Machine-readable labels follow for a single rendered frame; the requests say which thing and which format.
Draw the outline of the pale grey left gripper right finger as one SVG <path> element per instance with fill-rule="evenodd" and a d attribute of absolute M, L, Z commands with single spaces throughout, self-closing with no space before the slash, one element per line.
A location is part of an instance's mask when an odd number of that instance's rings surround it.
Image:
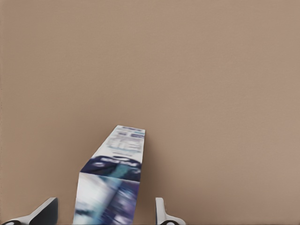
<path fill-rule="evenodd" d="M 181 218 L 170 216 L 165 211 L 165 203 L 163 198 L 156 197 L 156 225 L 185 225 L 185 221 Z"/>

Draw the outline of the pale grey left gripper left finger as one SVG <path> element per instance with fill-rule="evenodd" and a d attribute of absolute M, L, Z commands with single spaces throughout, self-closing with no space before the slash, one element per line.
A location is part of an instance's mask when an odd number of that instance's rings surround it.
<path fill-rule="evenodd" d="M 51 197 L 29 215 L 13 218 L 1 225 L 57 225 L 58 198 Z"/>

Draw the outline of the blue and white printed box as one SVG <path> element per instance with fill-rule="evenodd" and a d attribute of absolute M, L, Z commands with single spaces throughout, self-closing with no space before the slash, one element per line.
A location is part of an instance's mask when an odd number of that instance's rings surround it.
<path fill-rule="evenodd" d="M 80 170 L 74 225 L 132 225 L 145 134 L 117 125 Z"/>

